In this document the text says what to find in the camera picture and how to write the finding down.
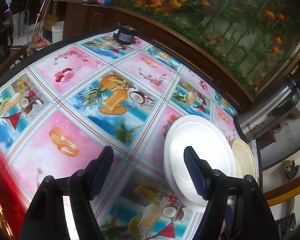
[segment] bucket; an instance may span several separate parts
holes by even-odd
[[[63,22],[57,22],[54,25],[52,25],[52,43],[56,43],[58,41],[62,41],[62,35],[63,35]]]

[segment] table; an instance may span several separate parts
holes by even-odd
[[[13,63],[15,63],[20,57],[27,57],[27,46],[11,46],[10,56],[0,64],[0,77],[10,69]]]
[[[118,239],[133,239],[136,232],[151,237],[171,222],[174,208],[163,173],[163,145],[173,122],[196,114],[229,143],[239,138],[236,111],[212,84],[145,40],[116,43],[116,30],[52,44],[0,80],[0,195],[10,215],[18,215],[12,221],[6,214],[15,234],[45,176],[70,176],[110,145],[114,163],[91,202],[100,228],[106,238],[111,232]],[[257,144],[249,146],[259,170]],[[64,201],[69,233],[77,239],[69,198]],[[175,238],[192,239],[202,214],[184,206],[177,217]]]

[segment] white plate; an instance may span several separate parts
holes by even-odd
[[[245,175],[250,174],[257,181],[257,168],[248,145],[241,139],[235,139],[231,143],[231,148],[237,166],[237,177],[243,178]]]
[[[234,155],[225,136],[211,122],[197,115],[186,115],[170,127],[164,143],[164,173],[176,196],[189,208],[204,212],[207,201],[197,194],[184,162],[187,146],[206,160],[212,169],[235,177]]]

